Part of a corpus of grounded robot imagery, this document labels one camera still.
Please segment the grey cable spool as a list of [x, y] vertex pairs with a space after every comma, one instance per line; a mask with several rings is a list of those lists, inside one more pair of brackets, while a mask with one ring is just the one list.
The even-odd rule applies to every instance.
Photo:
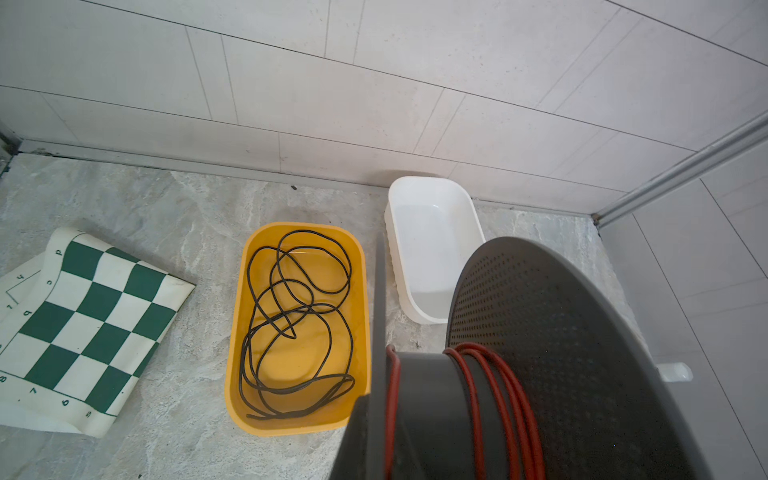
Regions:
[[680, 409], [626, 321], [575, 266], [499, 237], [465, 264], [439, 353], [386, 336], [376, 253], [371, 389], [334, 479], [708, 479]]

